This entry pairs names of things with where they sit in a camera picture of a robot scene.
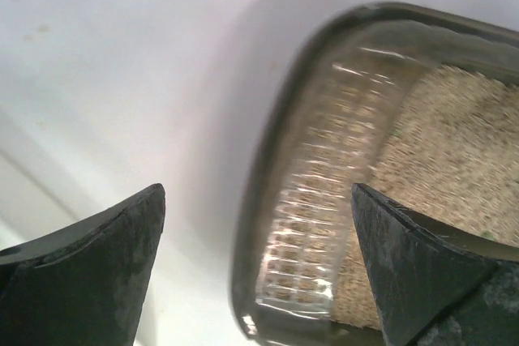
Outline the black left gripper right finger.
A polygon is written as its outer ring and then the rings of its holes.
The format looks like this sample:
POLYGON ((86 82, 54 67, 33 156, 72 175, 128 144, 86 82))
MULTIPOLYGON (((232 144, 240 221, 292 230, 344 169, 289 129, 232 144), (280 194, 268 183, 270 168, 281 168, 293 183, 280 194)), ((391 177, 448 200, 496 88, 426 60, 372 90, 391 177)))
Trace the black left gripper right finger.
POLYGON ((387 345, 516 345, 518 249, 404 207, 366 184, 351 211, 387 345))

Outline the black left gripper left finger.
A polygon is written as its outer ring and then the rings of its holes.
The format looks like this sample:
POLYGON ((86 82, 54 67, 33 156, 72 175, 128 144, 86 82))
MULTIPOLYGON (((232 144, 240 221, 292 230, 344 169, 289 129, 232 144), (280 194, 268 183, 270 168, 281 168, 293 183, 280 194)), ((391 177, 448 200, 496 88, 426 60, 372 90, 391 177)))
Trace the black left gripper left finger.
POLYGON ((165 222, 153 184, 1 252, 3 345, 132 345, 165 222))

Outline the dark translucent litter box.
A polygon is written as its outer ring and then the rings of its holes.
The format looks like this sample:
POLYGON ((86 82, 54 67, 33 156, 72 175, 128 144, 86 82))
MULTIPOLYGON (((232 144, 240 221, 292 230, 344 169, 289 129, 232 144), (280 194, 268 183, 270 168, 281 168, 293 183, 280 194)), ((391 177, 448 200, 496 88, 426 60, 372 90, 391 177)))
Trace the dark translucent litter box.
POLYGON ((261 345, 381 345, 332 321, 352 230, 350 188, 366 180, 401 102, 443 64, 518 81, 516 31, 399 2, 358 6, 304 47, 259 146, 238 221, 230 300, 261 345))

